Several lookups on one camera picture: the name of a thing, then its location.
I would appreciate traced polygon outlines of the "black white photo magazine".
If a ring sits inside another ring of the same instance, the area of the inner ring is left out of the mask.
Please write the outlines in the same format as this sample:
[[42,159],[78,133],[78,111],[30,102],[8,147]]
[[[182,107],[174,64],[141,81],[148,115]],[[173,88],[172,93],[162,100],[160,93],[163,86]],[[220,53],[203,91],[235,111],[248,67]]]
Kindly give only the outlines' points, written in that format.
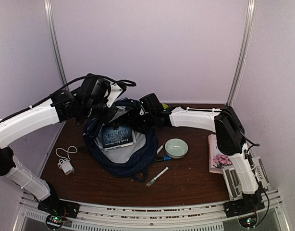
[[[270,181],[267,177],[261,156],[254,157],[253,161],[255,163],[258,179],[262,182],[263,187],[268,189]],[[222,167],[221,172],[227,186],[230,201],[242,199],[242,185],[233,165]]]

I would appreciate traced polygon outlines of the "white book pink flowers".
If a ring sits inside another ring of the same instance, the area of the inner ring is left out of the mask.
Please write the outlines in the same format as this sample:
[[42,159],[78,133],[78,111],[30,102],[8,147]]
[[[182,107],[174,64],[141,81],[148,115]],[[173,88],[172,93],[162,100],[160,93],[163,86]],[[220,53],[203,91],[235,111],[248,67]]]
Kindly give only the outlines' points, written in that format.
[[231,166],[232,162],[229,157],[224,155],[217,146],[217,139],[215,134],[208,136],[209,143],[209,172],[221,174],[221,168]]

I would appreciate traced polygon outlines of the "dark cover book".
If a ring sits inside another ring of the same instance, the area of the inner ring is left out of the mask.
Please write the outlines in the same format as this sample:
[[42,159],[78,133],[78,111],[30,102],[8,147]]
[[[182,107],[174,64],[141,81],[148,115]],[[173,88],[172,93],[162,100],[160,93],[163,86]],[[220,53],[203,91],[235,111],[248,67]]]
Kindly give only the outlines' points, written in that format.
[[104,150],[122,148],[134,144],[133,130],[128,126],[115,129],[106,125],[102,127],[102,147]]

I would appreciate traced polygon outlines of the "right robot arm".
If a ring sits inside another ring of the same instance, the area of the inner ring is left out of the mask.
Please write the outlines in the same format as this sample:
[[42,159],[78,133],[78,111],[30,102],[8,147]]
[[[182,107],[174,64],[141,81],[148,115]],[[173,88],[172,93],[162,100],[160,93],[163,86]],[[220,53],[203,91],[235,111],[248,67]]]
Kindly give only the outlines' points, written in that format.
[[216,135],[217,147],[229,157],[242,187],[242,199],[224,204],[227,217],[244,215],[269,208],[263,203],[266,192],[259,182],[250,149],[256,143],[249,140],[231,106],[198,109],[184,106],[164,108],[154,93],[139,99],[139,109],[131,120],[135,128],[146,131],[152,126],[189,127],[208,130]]

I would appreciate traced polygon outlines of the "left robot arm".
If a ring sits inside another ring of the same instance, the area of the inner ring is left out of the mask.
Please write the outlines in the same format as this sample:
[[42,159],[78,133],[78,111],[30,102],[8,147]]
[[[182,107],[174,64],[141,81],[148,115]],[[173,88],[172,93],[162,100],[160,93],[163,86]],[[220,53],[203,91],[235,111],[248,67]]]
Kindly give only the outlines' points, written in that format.
[[65,86],[39,102],[0,119],[0,176],[29,191],[40,207],[53,216],[65,219],[66,207],[52,184],[42,180],[25,167],[14,155],[10,144],[43,127],[74,118],[81,125],[85,120],[99,118],[109,122],[117,109],[113,105],[127,87],[134,87],[131,80],[87,74],[71,84],[82,81],[73,91]]

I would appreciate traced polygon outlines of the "navy blue student backpack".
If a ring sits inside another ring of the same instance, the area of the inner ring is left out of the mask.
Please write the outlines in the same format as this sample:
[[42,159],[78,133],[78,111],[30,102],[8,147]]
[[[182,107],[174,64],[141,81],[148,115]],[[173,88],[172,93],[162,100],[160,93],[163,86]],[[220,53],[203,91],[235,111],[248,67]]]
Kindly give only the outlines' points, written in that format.
[[[118,112],[108,123],[103,124],[99,118],[89,119],[83,128],[83,139],[89,153],[107,170],[118,178],[130,177],[138,182],[145,182],[148,177],[148,166],[157,155],[158,138],[156,131],[136,131],[132,127],[132,115],[139,114],[141,103],[138,100],[122,98],[113,105]],[[134,144],[122,148],[104,150],[102,147],[102,127],[128,126],[133,130]]]

